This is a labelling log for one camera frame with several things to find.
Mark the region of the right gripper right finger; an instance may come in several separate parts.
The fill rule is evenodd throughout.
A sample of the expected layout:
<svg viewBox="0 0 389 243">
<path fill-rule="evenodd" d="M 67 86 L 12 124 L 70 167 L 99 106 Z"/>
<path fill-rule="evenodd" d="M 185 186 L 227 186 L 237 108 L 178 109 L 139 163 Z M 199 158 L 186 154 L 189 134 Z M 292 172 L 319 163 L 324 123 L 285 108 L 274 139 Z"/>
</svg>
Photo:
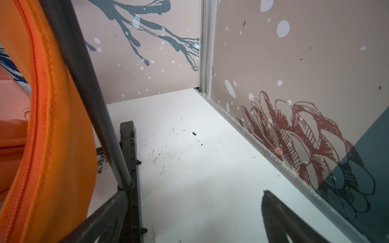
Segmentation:
<svg viewBox="0 0 389 243">
<path fill-rule="evenodd" d="M 328 242 L 269 190 L 264 191 L 261 211 L 270 243 Z"/>
</svg>

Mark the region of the bright orange sling bag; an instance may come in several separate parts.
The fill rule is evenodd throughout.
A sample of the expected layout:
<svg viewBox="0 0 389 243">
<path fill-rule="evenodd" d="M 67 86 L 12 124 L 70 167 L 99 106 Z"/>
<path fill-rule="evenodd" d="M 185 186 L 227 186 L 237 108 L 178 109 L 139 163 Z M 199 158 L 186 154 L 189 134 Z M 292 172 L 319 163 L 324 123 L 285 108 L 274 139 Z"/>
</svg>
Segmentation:
<svg viewBox="0 0 389 243">
<path fill-rule="evenodd" d="M 1 44 L 31 87 L 1 242 L 56 243 L 88 215 L 97 175 L 92 124 L 38 1 L 1 1 Z"/>
</svg>

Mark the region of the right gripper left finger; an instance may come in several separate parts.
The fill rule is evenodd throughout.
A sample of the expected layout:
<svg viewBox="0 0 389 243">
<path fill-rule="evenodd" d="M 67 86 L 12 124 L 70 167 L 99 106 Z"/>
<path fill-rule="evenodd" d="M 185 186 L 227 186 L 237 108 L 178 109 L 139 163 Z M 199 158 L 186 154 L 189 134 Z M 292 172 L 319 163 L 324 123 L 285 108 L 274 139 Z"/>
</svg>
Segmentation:
<svg viewBox="0 0 389 243">
<path fill-rule="evenodd" d="M 117 192 L 82 224 L 65 236 L 62 243 L 117 243 L 124 223 L 128 199 Z"/>
</svg>

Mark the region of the pink sling bag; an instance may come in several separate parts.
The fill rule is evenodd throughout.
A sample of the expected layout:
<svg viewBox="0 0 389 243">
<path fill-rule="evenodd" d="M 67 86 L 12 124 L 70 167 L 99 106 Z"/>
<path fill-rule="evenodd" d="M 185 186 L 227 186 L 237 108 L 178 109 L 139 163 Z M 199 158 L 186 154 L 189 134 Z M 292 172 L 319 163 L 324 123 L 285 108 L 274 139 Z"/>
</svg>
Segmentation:
<svg viewBox="0 0 389 243">
<path fill-rule="evenodd" d="M 29 120 L 31 96 L 1 67 L 1 120 Z"/>
</svg>

